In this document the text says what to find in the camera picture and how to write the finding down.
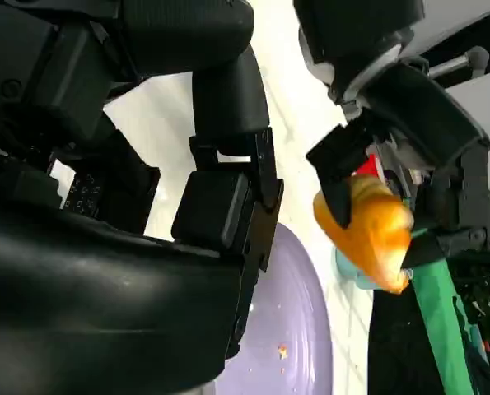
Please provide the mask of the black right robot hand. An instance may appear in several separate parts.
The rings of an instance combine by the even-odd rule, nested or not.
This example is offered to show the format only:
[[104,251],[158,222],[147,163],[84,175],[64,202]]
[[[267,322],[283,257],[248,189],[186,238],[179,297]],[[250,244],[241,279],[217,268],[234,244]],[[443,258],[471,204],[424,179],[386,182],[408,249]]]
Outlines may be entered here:
[[[0,1],[0,394],[170,394],[240,349],[283,182],[246,1]],[[161,177],[105,106],[193,78],[196,168]]]

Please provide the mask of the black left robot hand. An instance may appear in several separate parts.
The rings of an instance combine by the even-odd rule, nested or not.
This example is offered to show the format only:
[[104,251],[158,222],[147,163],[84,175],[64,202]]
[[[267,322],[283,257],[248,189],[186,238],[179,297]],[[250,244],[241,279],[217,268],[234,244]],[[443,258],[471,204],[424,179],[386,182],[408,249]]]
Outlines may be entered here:
[[341,228],[354,218],[348,176],[374,142],[405,142],[405,167],[419,160],[428,177],[418,187],[415,229],[407,268],[465,252],[490,252],[490,140],[472,117],[419,68],[396,63],[359,94],[362,114],[337,127],[306,158],[315,167],[325,201]]

